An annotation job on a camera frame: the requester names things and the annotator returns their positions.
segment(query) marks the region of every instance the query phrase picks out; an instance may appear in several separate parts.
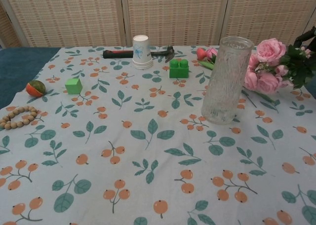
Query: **blue floor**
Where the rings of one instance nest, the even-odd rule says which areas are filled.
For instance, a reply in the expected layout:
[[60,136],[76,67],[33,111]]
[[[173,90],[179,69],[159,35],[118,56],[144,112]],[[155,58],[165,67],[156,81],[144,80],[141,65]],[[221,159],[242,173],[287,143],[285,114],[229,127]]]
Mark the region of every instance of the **blue floor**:
[[[56,54],[55,47],[19,47],[0,50],[0,109],[9,105],[40,69]],[[316,76],[306,86],[316,98]]]

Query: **white paper cup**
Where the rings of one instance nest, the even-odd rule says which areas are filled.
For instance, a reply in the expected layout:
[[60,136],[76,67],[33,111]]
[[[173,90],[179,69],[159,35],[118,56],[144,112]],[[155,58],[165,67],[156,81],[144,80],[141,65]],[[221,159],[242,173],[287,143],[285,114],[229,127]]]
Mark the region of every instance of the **white paper cup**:
[[151,67],[153,59],[150,53],[148,36],[137,35],[133,37],[133,51],[133,64],[135,67],[143,67],[142,69]]

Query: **green lego block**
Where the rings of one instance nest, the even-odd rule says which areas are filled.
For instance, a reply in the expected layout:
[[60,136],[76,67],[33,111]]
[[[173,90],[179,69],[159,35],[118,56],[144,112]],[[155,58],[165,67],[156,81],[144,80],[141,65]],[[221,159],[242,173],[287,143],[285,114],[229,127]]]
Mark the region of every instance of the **green lego block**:
[[82,90],[82,84],[78,78],[70,78],[65,86],[68,94],[79,94]]
[[189,77],[189,62],[188,60],[170,61],[169,78],[188,78]]

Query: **glass vase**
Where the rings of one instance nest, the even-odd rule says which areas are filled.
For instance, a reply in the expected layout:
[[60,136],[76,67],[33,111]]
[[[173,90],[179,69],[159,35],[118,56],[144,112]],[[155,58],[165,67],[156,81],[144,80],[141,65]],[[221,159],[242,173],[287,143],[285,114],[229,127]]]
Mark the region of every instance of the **glass vase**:
[[253,42],[243,37],[220,40],[202,106],[208,121],[223,125],[234,119],[252,48]]

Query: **bead bracelet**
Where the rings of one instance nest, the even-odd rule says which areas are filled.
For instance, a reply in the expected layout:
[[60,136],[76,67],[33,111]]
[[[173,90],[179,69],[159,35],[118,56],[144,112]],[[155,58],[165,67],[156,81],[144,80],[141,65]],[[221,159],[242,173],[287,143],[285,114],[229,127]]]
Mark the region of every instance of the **bead bracelet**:
[[[27,119],[24,119],[23,121],[19,122],[12,122],[11,119],[14,118],[16,115],[23,113],[23,112],[31,112]],[[8,115],[2,117],[0,120],[0,128],[4,128],[6,130],[9,129],[15,129],[17,127],[22,127],[23,125],[29,124],[31,121],[35,119],[35,117],[38,115],[38,110],[36,110],[34,107],[19,107],[18,109],[13,110]]]

